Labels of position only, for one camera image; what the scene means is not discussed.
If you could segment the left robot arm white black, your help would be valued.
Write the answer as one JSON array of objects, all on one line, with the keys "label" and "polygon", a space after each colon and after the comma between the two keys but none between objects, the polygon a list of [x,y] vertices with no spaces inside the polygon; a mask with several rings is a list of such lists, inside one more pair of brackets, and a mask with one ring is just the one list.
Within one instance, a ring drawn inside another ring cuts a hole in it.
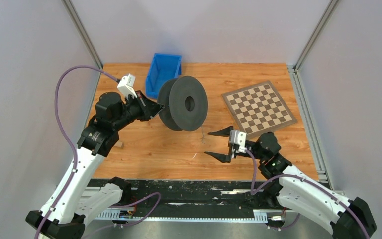
[{"label": "left robot arm white black", "polygon": [[35,237],[79,239],[86,226],[112,205],[133,207],[131,184],[119,177],[87,200],[80,198],[92,175],[119,141],[119,131],[136,120],[149,121],[164,105],[147,98],[141,91],[125,100],[117,92],[100,96],[96,114],[82,131],[77,146],[69,142],[73,160],[57,189],[40,210],[30,211],[26,222],[36,229]]}]

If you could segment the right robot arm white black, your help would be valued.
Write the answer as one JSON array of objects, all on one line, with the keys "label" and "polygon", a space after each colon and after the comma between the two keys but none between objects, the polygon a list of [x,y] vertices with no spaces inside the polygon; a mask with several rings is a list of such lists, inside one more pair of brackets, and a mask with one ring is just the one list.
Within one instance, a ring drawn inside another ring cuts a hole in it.
[{"label": "right robot arm white black", "polygon": [[260,135],[256,141],[248,140],[245,132],[232,126],[210,135],[228,138],[228,153],[207,152],[207,155],[222,163],[237,156],[252,159],[253,173],[260,171],[266,180],[256,188],[253,176],[250,194],[262,192],[267,206],[292,209],[316,222],[335,239],[369,239],[377,230],[365,200],[340,195],[308,177],[280,154],[281,146],[273,132]]}]

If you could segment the dark grey cable spool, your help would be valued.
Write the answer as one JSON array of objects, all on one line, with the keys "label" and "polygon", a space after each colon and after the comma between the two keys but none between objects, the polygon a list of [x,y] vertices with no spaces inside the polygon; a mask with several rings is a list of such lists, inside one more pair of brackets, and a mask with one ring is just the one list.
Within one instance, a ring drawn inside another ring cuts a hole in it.
[{"label": "dark grey cable spool", "polygon": [[206,120],[208,97],[202,83],[193,76],[182,76],[165,82],[157,102],[165,108],[159,116],[173,131],[196,131]]}]

